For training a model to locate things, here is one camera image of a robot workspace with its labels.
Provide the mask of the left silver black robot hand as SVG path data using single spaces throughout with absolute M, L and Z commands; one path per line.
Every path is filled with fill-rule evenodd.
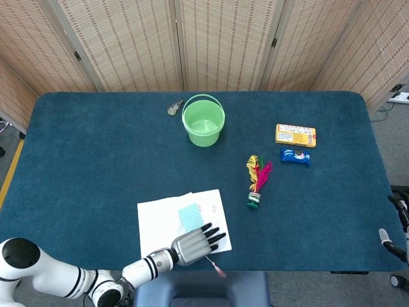
M 210 255 L 219 248 L 219 241 L 227 234 L 207 223 L 173 240 L 171 256 L 179 266 L 188 266 Z

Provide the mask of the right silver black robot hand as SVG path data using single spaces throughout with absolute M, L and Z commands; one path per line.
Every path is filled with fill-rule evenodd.
M 389 234 L 383 228 L 378 230 L 381 244 L 383 247 L 394 256 L 398 257 L 402 262 L 408 264 L 408 193 L 402 190 L 397 191 L 400 198 L 389 196 L 389 201 L 394 205 L 397 210 L 399 220 L 401 222 L 403 232 L 405 235 L 406 249 L 402 250 L 395 247 L 392 240 L 389 238 Z

